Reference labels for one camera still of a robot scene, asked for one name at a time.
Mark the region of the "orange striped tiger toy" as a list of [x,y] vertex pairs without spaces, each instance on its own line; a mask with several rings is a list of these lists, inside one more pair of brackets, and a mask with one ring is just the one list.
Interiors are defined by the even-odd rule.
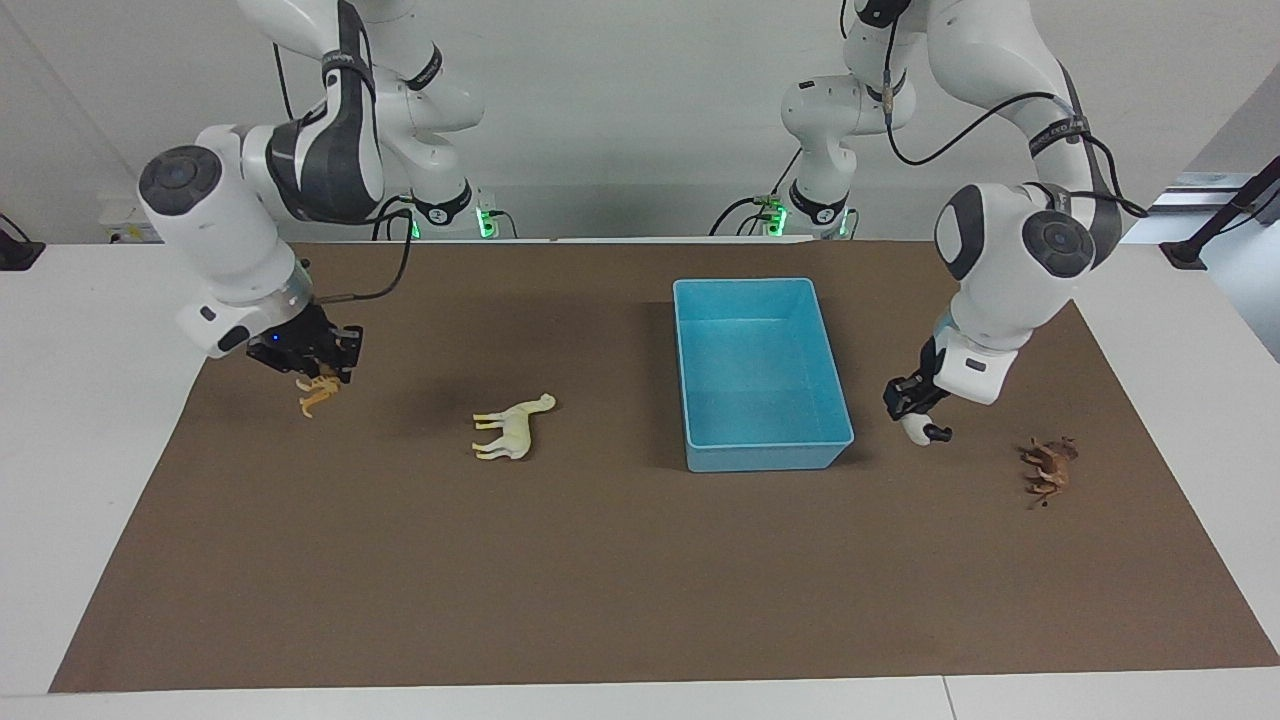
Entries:
[[300,392],[298,406],[302,415],[314,419],[314,409],[333,398],[340,392],[342,382],[337,375],[321,374],[319,377],[300,377],[294,379],[294,387]]

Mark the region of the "black and white panda toy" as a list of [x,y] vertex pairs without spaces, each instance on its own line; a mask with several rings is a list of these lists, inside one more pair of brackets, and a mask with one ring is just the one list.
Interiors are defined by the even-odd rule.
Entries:
[[900,418],[897,424],[914,445],[922,447],[947,443],[954,438],[952,428],[937,425],[929,415],[923,413],[909,413]]

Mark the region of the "brown lion toy figure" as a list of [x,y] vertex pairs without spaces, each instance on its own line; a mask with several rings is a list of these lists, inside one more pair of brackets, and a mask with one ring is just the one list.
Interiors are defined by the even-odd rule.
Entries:
[[1050,500],[1070,484],[1070,464],[1079,457],[1075,439],[1062,436],[1039,442],[1032,437],[1018,452],[1019,460],[1029,466],[1021,479],[1027,483],[1025,492],[1036,496],[1032,507],[1047,509]]

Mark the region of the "cream llama toy figure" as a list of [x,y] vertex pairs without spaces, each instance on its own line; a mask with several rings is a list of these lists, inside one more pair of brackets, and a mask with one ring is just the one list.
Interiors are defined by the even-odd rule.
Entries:
[[481,460],[499,457],[511,460],[524,459],[532,446],[530,418],[539,413],[548,413],[556,405],[557,398],[553,395],[544,393],[539,398],[516,404],[504,411],[474,414],[476,430],[498,429],[500,433],[489,443],[472,443],[471,450]]

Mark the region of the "light blue plastic storage box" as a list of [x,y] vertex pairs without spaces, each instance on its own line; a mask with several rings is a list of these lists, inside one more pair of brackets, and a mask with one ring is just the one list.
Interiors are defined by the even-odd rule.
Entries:
[[672,295],[690,471],[822,470],[854,443],[812,279],[685,278]]

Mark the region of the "white small boxes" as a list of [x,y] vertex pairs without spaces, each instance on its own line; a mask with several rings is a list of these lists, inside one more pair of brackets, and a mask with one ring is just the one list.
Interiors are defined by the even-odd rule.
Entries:
[[99,224],[109,243],[161,243],[145,211],[134,200],[104,199]]

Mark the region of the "black angled stand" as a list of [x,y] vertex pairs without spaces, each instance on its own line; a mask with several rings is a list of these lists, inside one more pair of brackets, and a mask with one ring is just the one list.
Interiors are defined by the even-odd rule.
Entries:
[[1254,220],[1275,199],[1280,199],[1280,154],[1226,201],[1196,233],[1188,240],[1158,243],[1161,254],[1170,265],[1184,272],[1206,272],[1201,259],[1210,242],[1238,225]]

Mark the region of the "brown paper table mat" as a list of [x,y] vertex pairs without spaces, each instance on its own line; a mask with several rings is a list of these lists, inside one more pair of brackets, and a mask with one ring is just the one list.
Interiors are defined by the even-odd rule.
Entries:
[[[823,471],[687,469],[672,284],[813,281],[855,429]],[[338,307],[314,419],[200,372],[55,692],[1084,673],[1280,664],[1075,307],[1000,401],[887,418],[954,281],[929,243],[445,245]],[[499,413],[549,393],[520,460]],[[1074,438],[1036,505],[1018,447]]]

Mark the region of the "black clamp mount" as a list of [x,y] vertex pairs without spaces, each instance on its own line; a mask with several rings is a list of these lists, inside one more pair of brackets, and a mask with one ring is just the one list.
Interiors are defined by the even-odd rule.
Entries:
[[26,272],[47,245],[32,240],[8,214],[0,211],[0,272]]

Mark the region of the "aluminium profile rail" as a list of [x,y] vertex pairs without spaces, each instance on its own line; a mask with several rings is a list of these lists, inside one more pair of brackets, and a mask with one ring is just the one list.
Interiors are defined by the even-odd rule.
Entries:
[[1253,179],[1251,173],[1185,172],[1149,206],[1151,215],[1213,214]]

